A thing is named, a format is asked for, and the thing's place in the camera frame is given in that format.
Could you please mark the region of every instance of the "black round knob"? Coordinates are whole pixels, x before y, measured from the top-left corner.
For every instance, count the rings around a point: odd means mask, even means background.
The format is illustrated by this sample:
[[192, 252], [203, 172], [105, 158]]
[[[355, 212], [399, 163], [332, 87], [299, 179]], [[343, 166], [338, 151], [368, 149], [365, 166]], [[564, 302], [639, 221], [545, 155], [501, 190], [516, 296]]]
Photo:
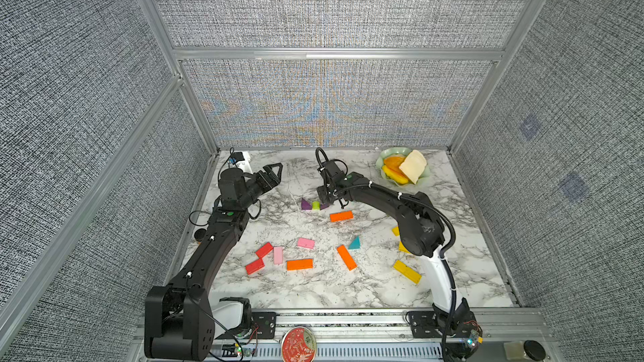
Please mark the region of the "black round knob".
[[195, 240], [201, 242], [205, 237], [205, 229], [199, 228], [195, 231]]
[[545, 349], [536, 341], [527, 340], [524, 342], [524, 351], [526, 351], [528, 358], [533, 361], [543, 361], [545, 359]]

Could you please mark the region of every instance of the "orange block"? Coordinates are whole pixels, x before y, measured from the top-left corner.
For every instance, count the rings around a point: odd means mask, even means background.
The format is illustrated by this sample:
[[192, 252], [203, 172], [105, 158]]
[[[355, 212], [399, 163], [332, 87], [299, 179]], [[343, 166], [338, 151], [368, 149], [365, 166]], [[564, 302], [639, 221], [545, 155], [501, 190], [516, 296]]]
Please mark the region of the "orange block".
[[331, 217], [331, 222], [338, 222], [344, 220], [351, 220], [354, 217], [353, 212], [341, 212], [329, 215]]
[[313, 268], [313, 259], [305, 258], [302, 260], [289, 260], [286, 262], [286, 270], [308, 270]]
[[340, 254], [340, 257], [342, 257], [342, 260], [344, 261], [344, 264], [346, 264], [346, 267], [349, 268], [349, 271], [355, 269], [358, 266], [356, 265], [354, 258], [351, 257], [351, 254], [349, 254], [344, 245], [338, 247], [337, 252]]

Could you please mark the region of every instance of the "pink block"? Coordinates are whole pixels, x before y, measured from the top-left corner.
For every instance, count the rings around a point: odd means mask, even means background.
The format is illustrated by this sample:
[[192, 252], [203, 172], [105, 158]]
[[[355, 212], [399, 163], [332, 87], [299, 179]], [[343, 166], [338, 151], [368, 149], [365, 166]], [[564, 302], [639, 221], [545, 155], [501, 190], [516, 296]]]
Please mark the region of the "pink block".
[[298, 246], [304, 247], [305, 249], [313, 249], [313, 246], [316, 245], [315, 240], [310, 240], [306, 238], [300, 238], [298, 239]]
[[273, 247], [273, 262], [275, 265], [282, 264], [284, 262], [284, 248], [282, 246]]

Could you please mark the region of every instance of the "bread slice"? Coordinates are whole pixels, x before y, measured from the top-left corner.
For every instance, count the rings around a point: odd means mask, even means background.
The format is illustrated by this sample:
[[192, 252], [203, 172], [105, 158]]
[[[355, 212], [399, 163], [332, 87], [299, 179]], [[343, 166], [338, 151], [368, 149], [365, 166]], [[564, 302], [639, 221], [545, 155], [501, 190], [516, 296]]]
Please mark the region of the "bread slice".
[[424, 172], [427, 166], [427, 160], [423, 154], [417, 149], [410, 152], [405, 161], [400, 164], [400, 170], [412, 181], [414, 184], [418, 182], [418, 178]]

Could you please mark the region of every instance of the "teal triangular block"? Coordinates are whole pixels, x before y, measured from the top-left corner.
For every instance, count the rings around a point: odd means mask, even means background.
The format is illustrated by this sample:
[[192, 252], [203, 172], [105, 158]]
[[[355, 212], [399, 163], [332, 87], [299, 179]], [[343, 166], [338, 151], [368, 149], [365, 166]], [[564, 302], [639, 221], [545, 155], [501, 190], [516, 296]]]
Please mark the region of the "teal triangular block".
[[349, 245], [349, 249], [360, 249], [360, 237], [356, 237]]

